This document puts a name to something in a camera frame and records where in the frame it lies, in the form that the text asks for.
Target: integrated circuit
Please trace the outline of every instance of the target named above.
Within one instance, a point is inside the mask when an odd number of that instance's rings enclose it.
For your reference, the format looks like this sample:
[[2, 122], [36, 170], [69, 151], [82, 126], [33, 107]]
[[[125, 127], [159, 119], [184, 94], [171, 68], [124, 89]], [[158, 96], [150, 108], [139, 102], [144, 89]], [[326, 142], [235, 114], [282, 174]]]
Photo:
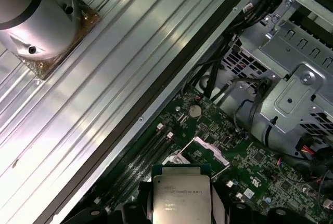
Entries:
[[285, 191], [288, 191], [291, 188], [291, 184], [288, 181], [284, 181], [281, 184], [281, 188], [283, 188]]
[[257, 154], [254, 155], [253, 158], [259, 163], [263, 160], [264, 156], [265, 156], [264, 154], [258, 152]]

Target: metal side panel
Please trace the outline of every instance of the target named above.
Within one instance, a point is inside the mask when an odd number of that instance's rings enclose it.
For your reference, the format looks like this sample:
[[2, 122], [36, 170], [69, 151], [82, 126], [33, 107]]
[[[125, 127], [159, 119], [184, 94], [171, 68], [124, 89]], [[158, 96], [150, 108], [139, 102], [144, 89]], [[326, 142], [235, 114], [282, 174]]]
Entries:
[[1, 223], [35, 221], [224, 2], [84, 1], [103, 20], [47, 81], [0, 47]]

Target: red wire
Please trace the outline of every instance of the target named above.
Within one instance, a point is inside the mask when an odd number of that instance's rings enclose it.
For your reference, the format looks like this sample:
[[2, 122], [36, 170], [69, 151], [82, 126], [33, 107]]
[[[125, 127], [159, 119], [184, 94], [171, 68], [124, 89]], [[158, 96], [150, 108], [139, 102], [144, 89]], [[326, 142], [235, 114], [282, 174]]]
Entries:
[[312, 149], [310, 149], [309, 147], [307, 147], [306, 145], [303, 146], [303, 149], [308, 151], [308, 153], [310, 153], [311, 155], [314, 155], [314, 151]]

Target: green circuit board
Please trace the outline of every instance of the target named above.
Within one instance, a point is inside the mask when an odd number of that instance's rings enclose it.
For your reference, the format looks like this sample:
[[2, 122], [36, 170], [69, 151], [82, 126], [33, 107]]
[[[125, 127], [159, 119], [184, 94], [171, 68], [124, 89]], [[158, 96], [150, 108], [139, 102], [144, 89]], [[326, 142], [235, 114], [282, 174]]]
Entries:
[[[140, 181], [150, 178], [153, 164], [162, 163], [172, 152], [181, 150], [194, 137], [218, 148], [231, 166], [217, 177], [230, 184], [230, 196], [265, 214], [270, 208], [288, 207], [313, 222], [325, 219], [316, 198], [298, 185], [284, 179], [277, 168], [278, 157], [249, 141], [245, 133], [237, 133], [232, 121], [207, 98], [190, 88], [178, 94], [156, 117], [145, 132], [126, 147], [117, 164], [104, 181], [113, 190], [101, 196], [101, 202], [115, 208], [118, 203], [136, 196]], [[212, 175], [225, 166], [213, 152], [192, 142], [182, 156], [195, 164], [211, 164]], [[293, 180], [301, 176], [287, 164], [285, 174]]]

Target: mounting hole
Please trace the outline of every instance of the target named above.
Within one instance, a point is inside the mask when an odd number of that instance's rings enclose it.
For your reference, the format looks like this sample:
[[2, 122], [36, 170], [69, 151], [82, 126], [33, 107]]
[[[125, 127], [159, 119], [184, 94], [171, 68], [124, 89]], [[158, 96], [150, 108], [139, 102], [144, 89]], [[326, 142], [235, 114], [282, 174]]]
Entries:
[[29, 51], [30, 54], [35, 54], [37, 49], [36, 49], [36, 47], [31, 46], [31, 47], [29, 47], [28, 51]]
[[245, 208], [246, 208], [245, 205], [244, 205], [244, 204], [241, 204], [241, 203], [238, 203], [238, 204], [236, 205], [236, 207], [239, 208], [239, 209], [245, 209]]
[[65, 13], [66, 13], [66, 14], [70, 15], [70, 14], [72, 14], [73, 12], [74, 12], [74, 8], [73, 8], [73, 7], [71, 7], [71, 6], [66, 7], [66, 9], [65, 9]]
[[282, 209], [277, 209], [275, 211], [278, 215], [286, 215], [286, 211], [282, 210]]
[[90, 213], [90, 215], [94, 215], [94, 216], [95, 216], [95, 215], [99, 215], [99, 213], [100, 213], [100, 212], [99, 212], [98, 210], [95, 210], [95, 211], [92, 211], [92, 212]]

